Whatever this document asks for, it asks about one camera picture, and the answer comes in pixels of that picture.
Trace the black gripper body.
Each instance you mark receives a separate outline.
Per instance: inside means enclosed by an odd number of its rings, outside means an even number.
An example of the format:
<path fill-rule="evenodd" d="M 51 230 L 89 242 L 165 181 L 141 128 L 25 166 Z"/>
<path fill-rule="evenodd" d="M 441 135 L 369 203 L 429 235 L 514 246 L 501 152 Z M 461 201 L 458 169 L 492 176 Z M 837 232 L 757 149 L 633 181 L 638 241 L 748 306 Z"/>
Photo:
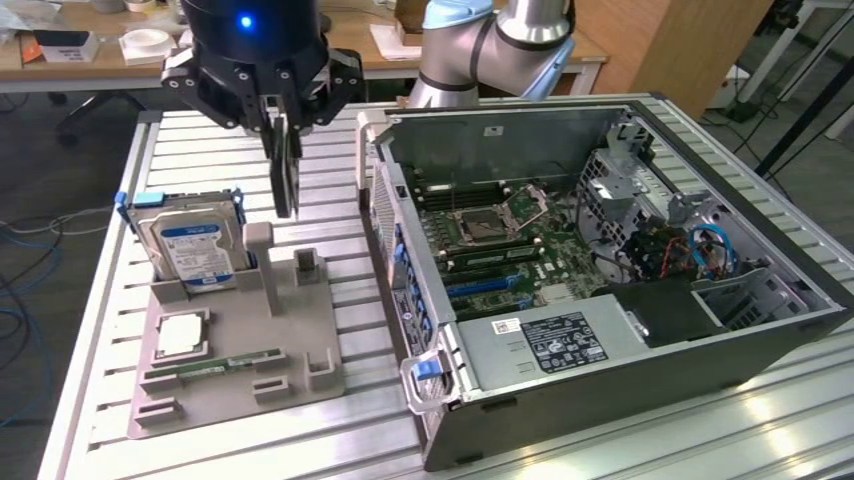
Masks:
<path fill-rule="evenodd" d="M 261 93 L 297 111 L 298 91 L 329 63 L 314 1 L 185 1 L 193 47 L 254 68 Z"/>

